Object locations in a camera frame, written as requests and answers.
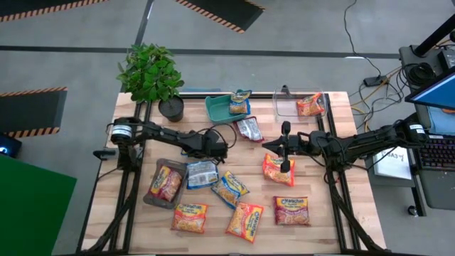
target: keyboard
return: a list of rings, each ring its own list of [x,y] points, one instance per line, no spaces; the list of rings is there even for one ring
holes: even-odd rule
[[[429,141],[416,152],[416,161],[423,170],[455,171],[453,136],[429,134]]]

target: ramen packet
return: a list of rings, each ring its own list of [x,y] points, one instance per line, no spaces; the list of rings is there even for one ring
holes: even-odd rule
[[[199,161],[186,165],[188,172],[187,189],[212,186],[218,181],[218,168],[211,161]]]
[[[232,209],[235,209],[240,196],[249,193],[247,187],[235,178],[230,171],[226,171],[225,175],[217,183],[213,184],[212,191]]]
[[[159,170],[158,178],[151,185],[150,192],[157,198],[171,202],[182,182],[182,176],[167,166]]]
[[[295,160],[289,160],[291,163],[291,169],[282,173],[280,171],[280,166],[283,162],[283,159],[274,158],[269,154],[265,154],[264,161],[262,162],[262,171],[266,179],[271,179],[278,183],[283,183],[288,186],[294,186],[294,167]]]
[[[250,114],[251,90],[232,92],[230,95],[229,113],[230,114]]]
[[[321,92],[297,101],[297,113],[300,117],[310,117],[325,111],[320,101]]]
[[[205,204],[178,204],[174,211],[171,230],[204,233],[207,208]]]
[[[310,225],[308,198],[274,196],[275,224]]]
[[[264,141],[261,131],[259,130],[259,125],[257,124],[256,117],[248,117],[240,121],[235,121],[234,123],[235,126],[239,129],[240,135],[242,135],[242,137],[248,138],[254,142]]]
[[[243,238],[250,243],[255,242],[259,220],[264,207],[247,203],[238,203],[230,220],[226,233]]]

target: black plant pot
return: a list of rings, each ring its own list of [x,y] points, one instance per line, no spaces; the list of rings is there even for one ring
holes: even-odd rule
[[[160,100],[158,109],[160,113],[171,122],[178,122],[183,118],[183,100],[174,96],[167,101]]]

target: green leaves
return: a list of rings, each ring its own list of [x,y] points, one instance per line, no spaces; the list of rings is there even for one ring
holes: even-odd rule
[[[120,74],[117,79],[124,85],[126,92],[132,93],[134,101],[167,101],[178,95],[177,87],[184,81],[174,69],[173,54],[163,46],[132,45],[128,50],[126,68],[117,64]]]

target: potted plant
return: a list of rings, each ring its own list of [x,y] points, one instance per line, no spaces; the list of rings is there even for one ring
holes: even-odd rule
[[[183,118],[183,100],[178,96],[178,87],[183,86],[181,74],[174,69],[176,64],[170,59],[173,54],[163,46],[151,44],[132,46],[127,54],[127,66],[120,63],[121,74],[117,79],[122,82],[125,92],[132,94],[136,102],[160,100],[160,113],[171,122]]]

